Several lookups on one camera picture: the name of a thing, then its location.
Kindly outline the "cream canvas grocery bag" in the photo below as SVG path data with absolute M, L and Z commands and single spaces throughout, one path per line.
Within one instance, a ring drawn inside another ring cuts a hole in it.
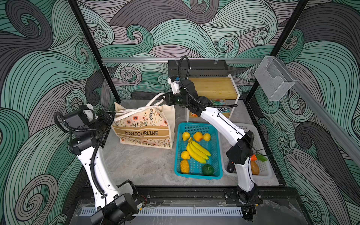
M 121 144 L 171 149 L 175 136 L 175 108 L 168 106 L 160 93 L 147 105 L 126 109 L 115 103 L 115 118 L 112 129 Z

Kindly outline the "yellow banana bunch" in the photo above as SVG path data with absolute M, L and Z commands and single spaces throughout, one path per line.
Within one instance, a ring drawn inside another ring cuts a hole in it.
M 206 164 L 207 160 L 212 156 L 208 150 L 192 138 L 187 141 L 186 151 L 190 154 L 191 158 L 201 164 Z

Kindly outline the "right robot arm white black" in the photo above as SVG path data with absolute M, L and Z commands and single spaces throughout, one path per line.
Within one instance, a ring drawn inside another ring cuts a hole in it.
M 221 106 L 215 106 L 206 97 L 199 96 L 194 83 L 188 79 L 189 72 L 190 60 L 187 56 L 182 56 L 178 62 L 178 78 L 169 78 L 172 91 L 165 94 L 163 100 L 169 106 L 177 104 L 187 108 L 210 123 L 226 138 L 231 145 L 226 155 L 235 166 L 240 202 L 252 206 L 262 204 L 258 186 L 253 182 L 250 171 L 250 159 L 253 155 L 251 142 L 254 140 L 254 134 L 239 128 L 225 117 L 219 111 Z

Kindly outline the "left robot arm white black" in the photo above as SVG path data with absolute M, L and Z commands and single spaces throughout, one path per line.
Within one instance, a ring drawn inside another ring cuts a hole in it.
M 114 118 L 114 112 L 95 113 L 87 105 L 66 115 L 53 115 L 56 125 L 70 135 L 69 151 L 77 156 L 88 175 L 96 208 L 90 217 L 93 225 L 118 225 L 139 211 L 135 186 L 126 181 L 118 187 L 103 159 L 103 145 Z

